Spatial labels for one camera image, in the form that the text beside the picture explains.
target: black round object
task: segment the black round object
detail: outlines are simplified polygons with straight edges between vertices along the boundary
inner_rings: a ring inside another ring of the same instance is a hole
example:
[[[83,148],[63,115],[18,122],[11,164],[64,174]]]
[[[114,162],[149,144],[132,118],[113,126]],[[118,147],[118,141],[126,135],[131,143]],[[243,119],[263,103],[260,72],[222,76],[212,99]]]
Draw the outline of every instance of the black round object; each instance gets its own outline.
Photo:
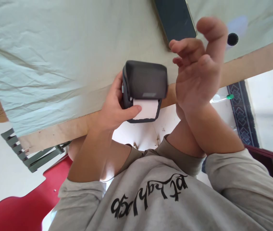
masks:
[[[230,46],[234,46],[238,43],[239,37],[236,33],[230,33],[227,38],[227,44]]]

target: patterned rug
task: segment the patterned rug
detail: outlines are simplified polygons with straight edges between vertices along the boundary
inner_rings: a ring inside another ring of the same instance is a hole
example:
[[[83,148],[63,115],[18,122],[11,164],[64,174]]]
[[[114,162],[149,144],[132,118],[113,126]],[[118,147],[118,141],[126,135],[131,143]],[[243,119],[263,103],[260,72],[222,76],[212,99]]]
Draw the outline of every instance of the patterned rug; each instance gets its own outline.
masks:
[[[240,81],[228,85],[227,90],[229,94],[234,95],[234,98],[231,100],[231,104],[239,137],[244,144],[259,148],[254,118],[252,115],[245,82]]]

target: gray sweatshirt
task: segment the gray sweatshirt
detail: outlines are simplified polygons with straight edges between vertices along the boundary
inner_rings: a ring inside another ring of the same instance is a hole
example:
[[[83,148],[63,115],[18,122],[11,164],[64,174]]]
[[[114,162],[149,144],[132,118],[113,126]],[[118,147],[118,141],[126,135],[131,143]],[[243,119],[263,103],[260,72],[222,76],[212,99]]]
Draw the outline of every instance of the gray sweatshirt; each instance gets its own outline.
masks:
[[[206,172],[213,189],[147,156],[107,191],[66,179],[50,230],[273,230],[273,178],[247,150],[210,155]]]

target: hand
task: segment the hand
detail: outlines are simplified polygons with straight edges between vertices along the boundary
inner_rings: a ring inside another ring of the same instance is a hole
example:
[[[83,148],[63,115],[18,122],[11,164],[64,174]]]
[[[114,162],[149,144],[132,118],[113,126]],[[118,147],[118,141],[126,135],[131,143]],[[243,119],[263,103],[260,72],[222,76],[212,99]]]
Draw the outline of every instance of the hand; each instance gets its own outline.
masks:
[[[199,39],[172,40],[170,49],[179,57],[176,96],[183,111],[196,111],[206,106],[220,87],[221,69],[227,42],[227,27],[217,18],[201,18],[197,30],[208,40],[207,49]]]
[[[133,119],[140,113],[142,107],[134,105],[128,109],[122,109],[120,101],[123,97],[121,86],[123,81],[123,72],[119,72],[114,79],[107,98],[99,112],[97,126],[102,130],[113,131],[117,129],[124,121]]]
[[[186,119],[185,113],[182,110],[182,108],[178,105],[178,103],[176,103],[176,114],[177,114],[177,116],[178,116],[178,118],[180,120],[185,120]]]

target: plastic bottle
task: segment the plastic bottle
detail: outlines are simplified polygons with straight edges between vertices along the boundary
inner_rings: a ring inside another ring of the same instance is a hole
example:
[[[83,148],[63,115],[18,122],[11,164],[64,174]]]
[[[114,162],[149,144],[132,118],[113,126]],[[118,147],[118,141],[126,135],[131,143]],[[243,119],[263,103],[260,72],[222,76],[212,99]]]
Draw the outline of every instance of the plastic bottle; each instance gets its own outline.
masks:
[[[229,94],[229,95],[218,95],[215,94],[214,97],[210,100],[210,103],[219,103],[228,99],[233,99],[234,95]]]

